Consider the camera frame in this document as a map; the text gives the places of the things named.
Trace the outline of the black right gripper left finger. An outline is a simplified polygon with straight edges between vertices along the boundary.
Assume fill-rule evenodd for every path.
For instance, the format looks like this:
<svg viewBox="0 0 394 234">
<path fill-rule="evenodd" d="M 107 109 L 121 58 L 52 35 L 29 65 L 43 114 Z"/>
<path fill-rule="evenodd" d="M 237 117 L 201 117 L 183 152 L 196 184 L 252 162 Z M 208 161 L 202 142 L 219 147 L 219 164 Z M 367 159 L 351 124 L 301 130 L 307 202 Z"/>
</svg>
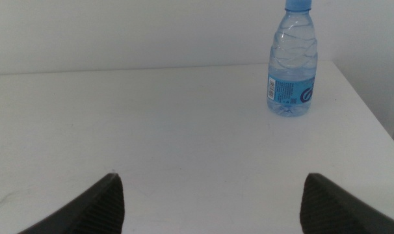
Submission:
<svg viewBox="0 0 394 234">
<path fill-rule="evenodd" d="M 109 173 L 21 234 L 121 234 L 124 216 L 122 180 L 117 173 Z"/>
</svg>

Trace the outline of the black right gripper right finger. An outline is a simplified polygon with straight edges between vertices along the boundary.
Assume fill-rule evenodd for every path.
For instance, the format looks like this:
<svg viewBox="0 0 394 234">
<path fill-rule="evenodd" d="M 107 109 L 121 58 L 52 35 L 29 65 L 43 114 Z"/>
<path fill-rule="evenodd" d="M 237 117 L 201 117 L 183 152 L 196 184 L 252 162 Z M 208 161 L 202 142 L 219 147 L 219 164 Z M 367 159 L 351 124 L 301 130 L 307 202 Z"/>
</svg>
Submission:
<svg viewBox="0 0 394 234">
<path fill-rule="evenodd" d="M 394 234 L 394 219 L 319 173 L 304 182 L 300 224 L 309 234 Z"/>
</svg>

